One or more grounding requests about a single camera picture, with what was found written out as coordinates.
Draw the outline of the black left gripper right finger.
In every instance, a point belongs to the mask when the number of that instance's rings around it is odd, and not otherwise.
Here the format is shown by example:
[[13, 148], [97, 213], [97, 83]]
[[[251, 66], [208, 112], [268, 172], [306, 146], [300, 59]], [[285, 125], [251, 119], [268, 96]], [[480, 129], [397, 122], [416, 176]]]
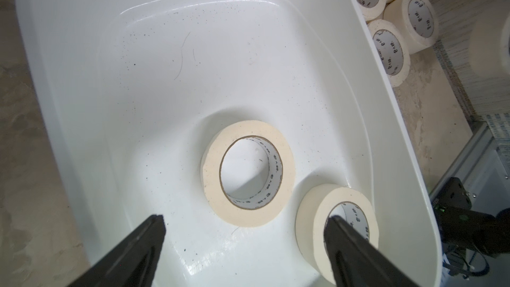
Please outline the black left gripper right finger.
[[339, 216], [330, 217], [324, 241], [337, 286], [416, 286]]

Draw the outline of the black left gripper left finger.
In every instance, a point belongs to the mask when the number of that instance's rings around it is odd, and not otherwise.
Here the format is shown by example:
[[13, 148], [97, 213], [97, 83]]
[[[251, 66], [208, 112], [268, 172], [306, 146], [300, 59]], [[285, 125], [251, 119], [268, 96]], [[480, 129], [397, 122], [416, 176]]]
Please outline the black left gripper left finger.
[[166, 234], [163, 215], [151, 215], [71, 286], [151, 286]]

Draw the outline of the tape roll pair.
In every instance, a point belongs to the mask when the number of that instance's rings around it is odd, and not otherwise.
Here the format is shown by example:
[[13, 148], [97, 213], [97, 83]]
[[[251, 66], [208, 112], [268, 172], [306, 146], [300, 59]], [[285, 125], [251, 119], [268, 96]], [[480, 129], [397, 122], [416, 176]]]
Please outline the tape roll pair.
[[[255, 142], [268, 160], [264, 185], [246, 199], [228, 195], [221, 177], [227, 152], [241, 140]], [[295, 179], [294, 156], [287, 140], [276, 128], [259, 120], [245, 120], [222, 129], [201, 160], [201, 183], [211, 209], [237, 227], [260, 227], [271, 222], [291, 198]]]

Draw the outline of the masking tape roll beneath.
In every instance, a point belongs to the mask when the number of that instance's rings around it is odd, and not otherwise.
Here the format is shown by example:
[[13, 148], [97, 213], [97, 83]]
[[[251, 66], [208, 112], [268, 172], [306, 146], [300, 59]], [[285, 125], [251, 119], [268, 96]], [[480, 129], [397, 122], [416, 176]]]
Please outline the masking tape roll beneath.
[[410, 72], [410, 53], [400, 31], [382, 19], [368, 23], [370, 35], [393, 88], [399, 87]]

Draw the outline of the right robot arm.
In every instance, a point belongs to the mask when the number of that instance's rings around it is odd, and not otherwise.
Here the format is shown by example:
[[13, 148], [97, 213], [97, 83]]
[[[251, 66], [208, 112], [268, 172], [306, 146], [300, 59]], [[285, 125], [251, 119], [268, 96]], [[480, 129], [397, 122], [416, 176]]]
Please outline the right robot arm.
[[[459, 183], [451, 178], [433, 205], [442, 242], [483, 257], [509, 253], [509, 210], [493, 216], [452, 205]], [[328, 218], [324, 239], [337, 286], [416, 285], [341, 216]]]

